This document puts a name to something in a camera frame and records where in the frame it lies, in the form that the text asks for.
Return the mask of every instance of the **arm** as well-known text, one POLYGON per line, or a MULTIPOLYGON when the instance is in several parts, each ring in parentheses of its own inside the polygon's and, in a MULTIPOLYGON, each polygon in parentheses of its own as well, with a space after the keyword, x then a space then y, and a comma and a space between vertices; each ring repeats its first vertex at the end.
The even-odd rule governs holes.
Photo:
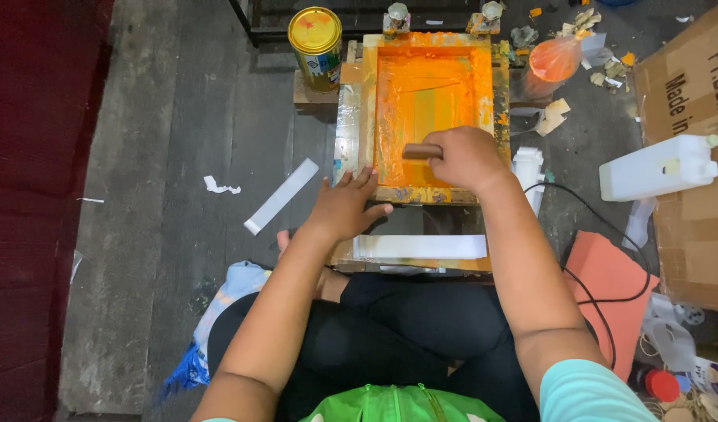
POLYGON ((276 403, 301 349, 309 308, 327 254, 392 211, 378 205, 364 211, 377 187, 376 170, 364 168, 356 180, 347 171, 330 188, 327 178, 307 222, 254 301, 192 422, 227 417, 237 422, 273 420, 276 403))
POLYGON ((501 161, 491 134, 468 126, 433 132, 444 160, 430 158, 435 176, 479 198, 495 287, 513 331, 516 353, 539 402, 544 373, 566 359, 608 366, 515 175, 501 161))

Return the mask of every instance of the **person's left hand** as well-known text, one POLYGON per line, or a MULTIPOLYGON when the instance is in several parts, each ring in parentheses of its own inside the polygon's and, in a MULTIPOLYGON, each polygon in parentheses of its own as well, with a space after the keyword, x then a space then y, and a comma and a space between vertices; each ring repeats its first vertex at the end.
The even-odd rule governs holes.
POLYGON ((337 243, 353 239, 378 218, 392 212, 390 204, 375 205, 364 211, 364 204, 377 187, 377 170, 366 166, 359 177, 354 179, 353 175, 351 170, 346 170, 333 188, 327 177, 323 179, 315 208, 303 227, 337 243))

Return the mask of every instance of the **forearm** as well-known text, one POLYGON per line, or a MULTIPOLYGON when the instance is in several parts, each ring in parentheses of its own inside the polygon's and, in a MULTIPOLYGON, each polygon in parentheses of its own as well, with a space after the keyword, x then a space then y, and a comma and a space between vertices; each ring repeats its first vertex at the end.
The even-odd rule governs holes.
POLYGON ((280 393, 294 370, 326 255, 333 244, 303 226, 255 300, 219 370, 260 381, 280 393))
POLYGON ((585 328, 518 179, 508 173, 478 196, 495 287, 514 336, 585 328))

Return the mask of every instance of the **black cable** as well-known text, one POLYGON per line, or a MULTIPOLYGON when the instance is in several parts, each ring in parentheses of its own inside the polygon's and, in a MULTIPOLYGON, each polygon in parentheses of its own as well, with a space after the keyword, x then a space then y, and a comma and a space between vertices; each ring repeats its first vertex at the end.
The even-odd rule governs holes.
POLYGON ((627 241, 629 241, 633 246, 635 246, 635 248, 637 249, 637 252, 640 254, 640 257, 643 259, 643 263, 645 263, 645 284, 639 293, 637 293, 636 295, 634 295, 632 297, 626 297, 626 298, 622 298, 622 299, 599 299, 599 300, 594 299, 593 295, 589 292, 589 289, 586 287, 586 285, 583 284, 583 282, 575 274, 573 274, 572 271, 568 270, 568 268, 565 265, 560 264, 560 266, 562 267, 562 270, 567 271, 568 274, 570 274, 570 276, 573 277, 575 279, 575 281, 578 282, 578 284, 580 284, 580 287, 582 287, 583 291, 585 291, 589 297, 588 300, 584 300, 583 302, 578 302, 578 305, 585 305, 587 303, 592 303, 594 308, 596 308, 596 312, 598 313, 599 318, 601 318, 601 322, 603 322, 604 327, 607 329, 607 335, 609 336, 609 344, 612 347, 612 370, 614 370, 614 366, 617 364, 617 346, 614 342, 614 335, 612 334, 612 329, 609 328, 609 322, 607 321, 607 318, 603 316, 603 312, 601 312, 601 308, 598 306, 598 304, 599 303, 610 303, 610 302, 631 302, 632 300, 635 300, 638 297, 641 297, 643 294, 645 294, 645 292, 648 290, 648 287, 650 287, 650 285, 651 285, 651 272, 650 272, 651 266, 648 263, 648 259, 645 257, 645 254, 643 253, 643 251, 640 250, 640 246, 638 246, 634 240, 632 240, 630 237, 627 237, 627 235, 625 234, 624 231, 619 230, 619 228, 617 226, 613 225, 604 216, 601 216, 595 209, 593 209, 593 207, 591 207, 586 202, 586 200, 584 200, 582 197, 580 197, 580 195, 578 195, 574 190, 572 190, 569 187, 566 187, 564 185, 560 185, 559 183, 540 182, 540 183, 537 183, 537 184, 525 189, 523 192, 525 193, 527 191, 530 191, 531 189, 535 188, 536 186, 554 186, 556 188, 562 189, 563 191, 569 192, 572 196, 574 196, 580 202, 582 202, 583 205, 585 205, 586 208, 589 209, 589 211, 591 211, 595 216, 597 216, 599 220, 606 223, 607 226, 611 227, 614 231, 621 234, 622 237, 626 238, 627 241))

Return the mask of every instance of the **cardboard box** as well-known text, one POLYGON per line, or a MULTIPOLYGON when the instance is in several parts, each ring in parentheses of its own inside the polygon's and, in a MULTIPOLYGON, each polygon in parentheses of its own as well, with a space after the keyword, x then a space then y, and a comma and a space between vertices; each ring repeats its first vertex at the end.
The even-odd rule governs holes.
MULTIPOLYGON (((718 134, 718 6, 635 68, 643 142, 718 134)), ((711 151, 718 163, 718 147, 711 151)), ((658 197, 661 290, 718 310, 718 177, 658 197)))

